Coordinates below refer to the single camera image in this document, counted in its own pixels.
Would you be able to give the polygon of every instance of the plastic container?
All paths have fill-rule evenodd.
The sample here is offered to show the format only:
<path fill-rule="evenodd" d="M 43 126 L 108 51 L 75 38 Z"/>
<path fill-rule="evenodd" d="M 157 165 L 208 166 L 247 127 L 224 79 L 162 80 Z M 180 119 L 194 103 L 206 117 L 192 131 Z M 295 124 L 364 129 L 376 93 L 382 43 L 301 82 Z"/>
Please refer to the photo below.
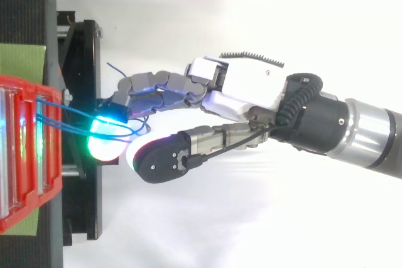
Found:
<path fill-rule="evenodd" d="M 24 219 L 62 188 L 61 132 L 36 122 L 36 113 L 58 121 L 61 92 L 20 78 L 0 76 L 0 233 Z"/>

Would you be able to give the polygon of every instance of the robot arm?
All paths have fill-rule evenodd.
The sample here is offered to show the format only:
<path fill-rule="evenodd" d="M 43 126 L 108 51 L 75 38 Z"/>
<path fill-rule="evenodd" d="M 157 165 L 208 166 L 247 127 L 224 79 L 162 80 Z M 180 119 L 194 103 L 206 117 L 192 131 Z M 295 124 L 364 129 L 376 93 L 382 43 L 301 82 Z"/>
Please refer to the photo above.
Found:
<path fill-rule="evenodd" d="M 156 111 L 201 108 L 236 121 L 201 126 L 143 146 L 134 156 L 136 172 L 161 183 L 230 149 L 256 147 L 268 137 L 299 150 L 326 155 L 402 178 L 402 115 L 354 99 L 321 92 L 315 75 L 286 76 L 283 64 L 250 53 L 197 58 L 185 75 L 158 72 L 124 78 L 108 110 L 124 119 Z"/>

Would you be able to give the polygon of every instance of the silver cylinder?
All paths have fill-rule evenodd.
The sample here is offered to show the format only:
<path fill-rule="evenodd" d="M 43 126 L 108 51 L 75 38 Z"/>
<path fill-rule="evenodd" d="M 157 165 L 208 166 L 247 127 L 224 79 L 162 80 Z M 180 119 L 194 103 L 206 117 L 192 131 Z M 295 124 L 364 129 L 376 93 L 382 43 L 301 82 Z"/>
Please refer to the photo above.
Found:
<path fill-rule="evenodd" d="M 63 177 L 75 177 L 80 176 L 80 173 L 75 164 L 63 164 L 62 175 Z"/>
<path fill-rule="evenodd" d="M 57 26 L 57 38 L 67 37 L 69 29 L 70 29 L 70 27 L 68 25 L 58 25 Z"/>
<path fill-rule="evenodd" d="M 354 99 L 345 100 L 349 120 L 345 135 L 327 156 L 364 168 L 370 167 L 383 153 L 390 133 L 389 115 Z"/>
<path fill-rule="evenodd" d="M 396 112 L 391 112 L 395 119 L 395 136 L 389 144 L 389 153 L 387 153 L 383 162 L 372 170 L 394 176 L 402 179 L 402 115 Z"/>

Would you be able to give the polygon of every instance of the white backdrop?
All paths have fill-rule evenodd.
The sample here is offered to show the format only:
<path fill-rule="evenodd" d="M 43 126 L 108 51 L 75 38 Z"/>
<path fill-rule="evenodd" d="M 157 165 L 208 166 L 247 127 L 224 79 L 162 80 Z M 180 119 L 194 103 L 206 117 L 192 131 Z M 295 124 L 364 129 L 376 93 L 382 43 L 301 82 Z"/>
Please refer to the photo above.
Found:
<path fill-rule="evenodd" d="M 102 94 L 120 74 L 182 73 L 197 56 L 254 51 L 324 91 L 402 112 L 401 0 L 58 0 L 94 19 Z M 224 120 L 197 110 L 151 116 L 176 132 Z M 73 238 L 65 267 L 402 267 L 402 180 L 270 141 L 149 185 L 104 167 L 103 234 Z"/>

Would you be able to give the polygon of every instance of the black metal frame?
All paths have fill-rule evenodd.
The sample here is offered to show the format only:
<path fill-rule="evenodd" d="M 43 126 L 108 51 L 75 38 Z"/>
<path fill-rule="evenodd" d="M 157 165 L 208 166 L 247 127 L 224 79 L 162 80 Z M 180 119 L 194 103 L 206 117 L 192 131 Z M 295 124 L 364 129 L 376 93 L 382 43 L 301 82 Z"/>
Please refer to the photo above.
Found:
<path fill-rule="evenodd" d="M 100 97 L 99 27 L 95 21 L 72 23 L 65 38 L 59 38 L 59 64 L 73 95 L 70 107 L 93 114 Z M 91 120 L 65 114 L 69 124 L 88 129 Z M 63 177 L 63 244 L 72 245 L 73 233 L 86 233 L 96 240 L 102 233 L 102 168 L 87 150 L 87 138 L 63 133 L 63 164 L 77 168 L 76 176 Z"/>
<path fill-rule="evenodd" d="M 43 83 L 63 89 L 53 47 L 56 0 L 0 0 L 0 29 L 0 43 L 46 45 Z M 61 193 L 40 207 L 36 236 L 0 235 L 0 267 L 63 267 Z"/>

